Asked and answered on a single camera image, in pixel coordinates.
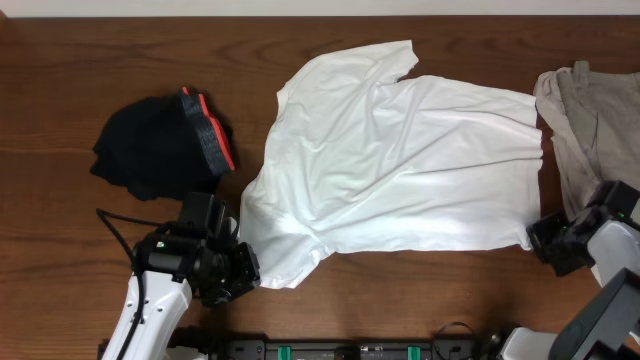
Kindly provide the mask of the white t-shirt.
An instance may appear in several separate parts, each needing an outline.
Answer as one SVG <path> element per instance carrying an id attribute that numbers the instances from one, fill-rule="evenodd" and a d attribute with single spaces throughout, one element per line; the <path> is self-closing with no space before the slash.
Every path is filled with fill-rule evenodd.
<path id="1" fill-rule="evenodd" d="M 335 253 L 529 247 L 540 214 L 531 95 L 426 75 L 410 41 L 318 56 L 278 92 L 241 196 L 261 284 L 298 286 Z"/>

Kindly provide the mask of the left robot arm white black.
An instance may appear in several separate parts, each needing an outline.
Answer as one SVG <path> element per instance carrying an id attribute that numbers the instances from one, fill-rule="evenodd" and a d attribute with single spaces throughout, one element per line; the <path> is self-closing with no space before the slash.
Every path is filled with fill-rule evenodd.
<path id="1" fill-rule="evenodd" d="M 133 259 L 122 313 L 100 359 L 214 359 L 206 345 L 170 343 L 192 299 L 215 307 L 260 283 L 258 259 L 245 242 L 211 248 L 205 238 L 151 232 Z"/>

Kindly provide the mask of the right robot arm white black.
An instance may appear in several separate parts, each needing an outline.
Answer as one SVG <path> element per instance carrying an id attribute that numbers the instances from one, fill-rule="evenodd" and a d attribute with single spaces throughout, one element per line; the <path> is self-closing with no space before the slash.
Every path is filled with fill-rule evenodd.
<path id="1" fill-rule="evenodd" d="M 604 181 L 574 219 L 560 211 L 527 228 L 534 252 L 557 276 L 583 267 L 599 293 L 559 333 L 516 327 L 490 359 L 635 359 L 639 338 L 639 191 Z"/>

